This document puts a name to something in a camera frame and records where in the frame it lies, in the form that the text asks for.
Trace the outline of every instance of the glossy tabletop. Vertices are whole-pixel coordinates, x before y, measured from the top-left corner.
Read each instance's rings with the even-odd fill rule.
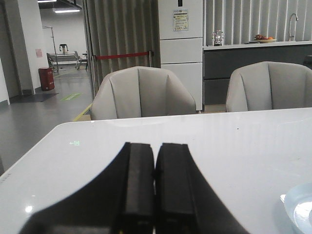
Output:
[[[0,233],[83,187],[124,142],[188,144],[199,169],[251,234],[292,234],[280,195],[312,180],[312,108],[72,122],[0,177]]]

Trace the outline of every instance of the refrigerator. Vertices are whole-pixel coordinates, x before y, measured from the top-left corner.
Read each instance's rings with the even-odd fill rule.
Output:
[[[203,0],[158,0],[160,63],[181,80],[202,110]]]

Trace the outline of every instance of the plate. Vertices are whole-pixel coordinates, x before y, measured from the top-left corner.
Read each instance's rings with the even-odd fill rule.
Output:
[[[258,41],[258,42],[260,42],[260,43],[270,43],[270,42],[275,42],[276,39],[256,40],[256,41]]]
[[[298,234],[312,234],[312,183],[290,189],[284,206],[294,230]]]

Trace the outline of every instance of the green floor sign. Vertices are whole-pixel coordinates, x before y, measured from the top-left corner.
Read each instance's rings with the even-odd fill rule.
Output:
[[[70,100],[73,100],[73,99],[75,99],[76,97],[78,97],[80,94],[70,94],[70,95],[68,95],[68,96],[66,96],[66,97],[63,97],[62,99],[61,99],[61,101],[70,101]]]

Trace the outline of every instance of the red trash bin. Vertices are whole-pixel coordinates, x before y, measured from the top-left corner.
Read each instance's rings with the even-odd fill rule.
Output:
[[[54,89],[53,71],[51,67],[42,67],[38,69],[42,90]]]

